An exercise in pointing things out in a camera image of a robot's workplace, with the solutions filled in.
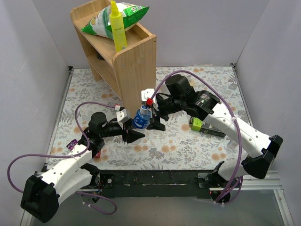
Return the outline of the blue label water bottle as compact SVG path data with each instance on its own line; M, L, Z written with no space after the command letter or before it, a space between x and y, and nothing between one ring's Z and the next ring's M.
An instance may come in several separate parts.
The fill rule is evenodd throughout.
M146 129L150 123L151 112L148 110L138 109L132 121L134 129Z

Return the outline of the small blue cap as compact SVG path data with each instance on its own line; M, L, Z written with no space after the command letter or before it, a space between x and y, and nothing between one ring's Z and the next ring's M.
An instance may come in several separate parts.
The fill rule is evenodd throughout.
M143 109L143 110L148 110L149 108L146 107L146 106L144 106L144 105L142 105L142 106L141 106L141 109Z

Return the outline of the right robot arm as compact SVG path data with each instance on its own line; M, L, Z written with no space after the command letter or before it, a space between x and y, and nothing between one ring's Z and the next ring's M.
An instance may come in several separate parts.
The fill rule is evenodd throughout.
M238 158L220 162L205 181L218 187L226 186L235 178L250 175L264 179L283 143L278 136L261 133L234 115L229 105L216 91L195 91L188 79L180 74L167 76L161 82L169 93L163 98L158 89L141 91L142 103L152 108L149 129L164 130L160 119L185 111L189 116L208 123L238 144Z

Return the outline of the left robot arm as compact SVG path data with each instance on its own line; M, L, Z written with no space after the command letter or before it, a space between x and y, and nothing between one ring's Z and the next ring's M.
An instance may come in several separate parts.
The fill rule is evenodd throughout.
M59 205L76 191L85 186L98 187L102 181L100 170L89 161L100 153L105 145L104 138L121 136L130 144L145 137L132 129L132 119L125 110L116 115L112 121L107 121L105 113L94 113L66 159L40 176L32 175L26 180L21 208L46 223L56 214Z

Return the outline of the yellow squeeze bottle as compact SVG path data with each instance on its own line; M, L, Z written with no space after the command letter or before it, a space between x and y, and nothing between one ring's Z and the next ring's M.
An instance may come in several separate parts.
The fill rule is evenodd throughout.
M123 16L119 12L117 4L111 0L110 23L116 52L127 48L127 39L124 29Z

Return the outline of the red white snack packet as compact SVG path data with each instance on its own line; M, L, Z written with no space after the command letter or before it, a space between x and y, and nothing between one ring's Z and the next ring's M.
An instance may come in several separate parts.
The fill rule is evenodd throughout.
M101 157L101 152L98 152L95 156L94 156L94 159L100 159Z

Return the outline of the green black product box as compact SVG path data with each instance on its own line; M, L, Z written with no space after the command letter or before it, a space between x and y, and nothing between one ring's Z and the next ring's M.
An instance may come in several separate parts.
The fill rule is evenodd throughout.
M191 117L189 124L190 124L191 130L193 130L193 131L213 135L216 137L225 137L226 136L223 132L221 132L216 127L214 127L208 123L205 123L196 117Z

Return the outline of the purple candy packet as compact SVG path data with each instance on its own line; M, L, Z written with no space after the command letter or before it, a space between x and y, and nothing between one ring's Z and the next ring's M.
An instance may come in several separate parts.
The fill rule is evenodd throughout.
M68 150L72 151L77 143L77 139L74 139L66 147L68 148Z

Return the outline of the wooden shelf unit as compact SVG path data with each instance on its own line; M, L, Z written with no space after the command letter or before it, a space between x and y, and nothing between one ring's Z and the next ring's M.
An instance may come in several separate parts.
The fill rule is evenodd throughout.
M126 31L128 47L116 52L113 40L82 32L108 5L108 0L93 0L73 8L70 16L94 79L103 79L134 116L141 106L141 91L156 86L157 37L137 23Z

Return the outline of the small clear cup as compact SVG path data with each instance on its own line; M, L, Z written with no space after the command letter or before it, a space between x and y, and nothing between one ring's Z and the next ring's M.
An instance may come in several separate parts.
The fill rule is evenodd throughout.
M237 147L237 143L234 140L230 140L227 144L228 148L235 149Z

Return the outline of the green chip bag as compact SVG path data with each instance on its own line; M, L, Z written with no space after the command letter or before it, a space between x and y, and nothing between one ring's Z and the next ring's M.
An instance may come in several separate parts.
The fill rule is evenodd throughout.
M116 3L116 5L122 15L125 31L137 24L150 8L125 2ZM111 6L105 7L89 20L89 22L81 29L82 32L113 39L110 14Z

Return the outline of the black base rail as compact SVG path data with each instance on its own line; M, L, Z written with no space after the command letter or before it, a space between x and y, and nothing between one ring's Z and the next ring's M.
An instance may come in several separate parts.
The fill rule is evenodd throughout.
M217 170L99 170L86 164L66 181L49 184L58 195L75 191L94 191L106 198L126 197L197 197L216 199L228 181Z

